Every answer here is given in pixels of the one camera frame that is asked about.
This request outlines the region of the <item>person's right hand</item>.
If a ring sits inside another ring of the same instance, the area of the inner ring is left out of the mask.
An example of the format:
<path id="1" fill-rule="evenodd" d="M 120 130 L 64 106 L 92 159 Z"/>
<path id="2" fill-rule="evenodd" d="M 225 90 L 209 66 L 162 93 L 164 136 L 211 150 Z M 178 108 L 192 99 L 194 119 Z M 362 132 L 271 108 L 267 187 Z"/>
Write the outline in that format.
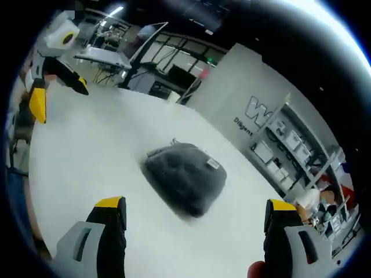
<path id="1" fill-rule="evenodd" d="M 247 278 L 264 278 L 265 275 L 265 262 L 256 261 L 251 264 L 248 269 Z"/>

